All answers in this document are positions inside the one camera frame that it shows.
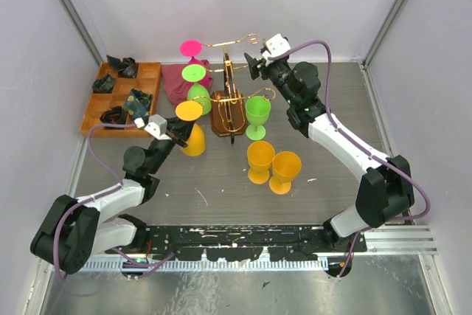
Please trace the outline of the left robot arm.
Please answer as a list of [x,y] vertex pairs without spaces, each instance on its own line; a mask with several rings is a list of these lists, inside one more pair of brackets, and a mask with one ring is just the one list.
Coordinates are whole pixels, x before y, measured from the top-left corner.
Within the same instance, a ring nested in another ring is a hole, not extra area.
[[153,137],[150,145],[125,151],[125,175],[114,186],[79,198],[57,197],[31,241],[33,255],[71,275],[97,253],[120,246],[131,253],[145,249],[148,226],[126,210],[154,196],[160,182],[155,173],[175,146],[187,146],[195,123],[158,114],[139,123]]

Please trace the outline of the pink wine glass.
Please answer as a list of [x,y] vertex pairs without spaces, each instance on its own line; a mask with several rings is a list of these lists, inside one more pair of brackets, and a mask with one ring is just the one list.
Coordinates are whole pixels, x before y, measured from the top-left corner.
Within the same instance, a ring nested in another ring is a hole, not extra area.
[[197,59],[196,57],[197,55],[201,53],[201,50],[202,50],[202,44],[200,41],[197,41],[194,39],[184,41],[181,44],[179,49],[180,49],[180,53],[183,56],[189,58],[187,62],[188,65],[198,64],[198,65],[204,66],[204,62],[202,60]]

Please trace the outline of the gold wire wine glass rack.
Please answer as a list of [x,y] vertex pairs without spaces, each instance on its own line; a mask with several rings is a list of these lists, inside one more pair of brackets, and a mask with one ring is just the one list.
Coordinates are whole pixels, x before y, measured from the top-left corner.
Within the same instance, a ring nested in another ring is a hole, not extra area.
[[276,92],[270,88],[262,88],[255,93],[244,97],[234,83],[235,73],[237,69],[244,69],[248,65],[234,67],[233,61],[229,57],[226,47],[238,44],[248,39],[251,44],[258,44],[262,38],[257,33],[249,33],[240,39],[234,41],[220,42],[217,44],[200,45],[205,47],[223,47],[223,68],[215,70],[215,72],[223,72],[223,90],[214,91],[209,97],[196,96],[192,100],[203,99],[211,104],[212,110],[210,115],[211,127],[213,133],[222,138],[229,137],[230,144],[235,143],[235,137],[245,133],[249,121],[246,118],[245,100],[254,96],[260,96],[264,100],[272,101],[276,97]]

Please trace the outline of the orange wine glass back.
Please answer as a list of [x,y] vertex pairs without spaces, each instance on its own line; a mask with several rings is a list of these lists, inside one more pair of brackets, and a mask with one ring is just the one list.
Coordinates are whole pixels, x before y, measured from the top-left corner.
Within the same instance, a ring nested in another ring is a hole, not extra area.
[[203,106],[196,101],[184,101],[176,106],[176,116],[191,125],[190,135],[185,139],[186,147],[181,151],[186,156],[200,156],[206,150],[206,138],[203,129],[196,121],[203,115]]

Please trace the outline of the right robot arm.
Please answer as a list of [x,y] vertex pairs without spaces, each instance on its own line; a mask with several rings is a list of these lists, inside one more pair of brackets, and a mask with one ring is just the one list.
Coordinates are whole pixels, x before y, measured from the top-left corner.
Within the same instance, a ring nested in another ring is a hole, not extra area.
[[289,66],[287,58],[267,63],[249,54],[244,57],[251,78],[270,80],[288,103],[286,114],[292,127],[327,149],[359,182],[354,205],[323,224],[323,241],[329,250],[341,251],[352,234],[382,226],[414,204],[408,161],[380,153],[329,113],[318,95],[317,66],[304,61]]

